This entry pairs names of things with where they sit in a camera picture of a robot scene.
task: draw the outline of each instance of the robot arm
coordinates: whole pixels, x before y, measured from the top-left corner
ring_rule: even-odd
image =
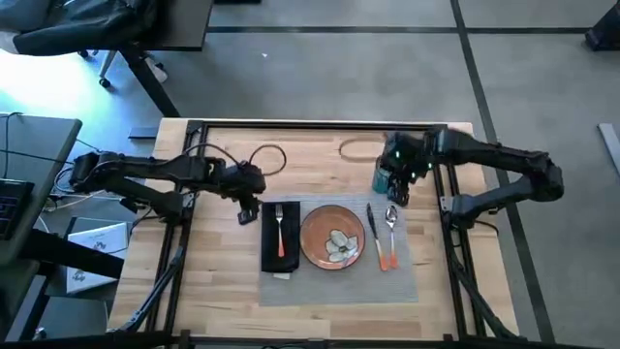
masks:
[[[443,202],[443,210],[450,211],[451,223],[461,228],[472,228],[484,211],[501,209],[506,204],[523,200],[555,201],[564,194],[562,170],[541,151],[526,151],[501,144],[476,141],[470,135],[451,129],[426,132],[416,139],[408,134],[395,133],[386,141],[380,166],[391,173],[387,195],[399,205],[409,201],[409,183],[435,165],[466,163],[481,164],[523,174],[510,185],[490,190],[477,196],[458,195]]]
[[[181,216],[184,194],[176,191],[162,193],[129,177],[169,180],[190,192],[207,191],[223,199],[239,201],[240,224],[258,217],[259,202],[254,194],[261,194],[266,187],[261,169],[248,162],[226,167],[226,162],[216,157],[183,154],[171,160],[159,160],[113,152],[79,156],[69,183],[77,192],[107,190],[123,196],[125,199],[121,204],[131,210],[136,210],[136,204],[144,204],[169,220]]]

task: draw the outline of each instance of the silver fork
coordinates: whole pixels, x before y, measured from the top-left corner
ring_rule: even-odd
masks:
[[[278,257],[284,257],[284,244],[282,243],[282,205],[275,206],[275,220],[278,221]]]

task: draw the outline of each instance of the spoon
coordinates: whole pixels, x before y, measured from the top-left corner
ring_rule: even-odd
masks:
[[[391,241],[391,255],[389,256],[389,263],[393,269],[398,268],[398,261],[396,260],[396,250],[394,249],[394,225],[398,219],[398,210],[394,205],[390,205],[386,210],[386,223],[389,225],[389,238]]]

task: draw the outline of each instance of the gray placemat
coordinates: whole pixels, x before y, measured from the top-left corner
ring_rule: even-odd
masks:
[[[394,226],[394,241],[398,269],[381,271],[377,247],[366,216],[370,203],[384,255],[389,257],[389,226],[386,209],[391,203],[385,195],[289,195],[264,198],[266,202],[300,201],[301,221],[313,209],[323,205],[340,205],[350,209],[361,221],[366,244],[359,259],[343,270],[322,270],[308,261],[303,252],[299,269],[291,279],[274,278],[261,272],[260,304],[263,306],[300,304],[357,304],[418,301],[418,288],[413,275],[413,263],[407,243],[407,227],[403,211],[398,208]]]

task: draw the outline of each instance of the plate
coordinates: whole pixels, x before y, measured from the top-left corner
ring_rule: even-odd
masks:
[[[312,264],[324,270],[341,270],[357,261],[365,233],[359,218],[342,206],[315,208],[301,224],[301,250]]]

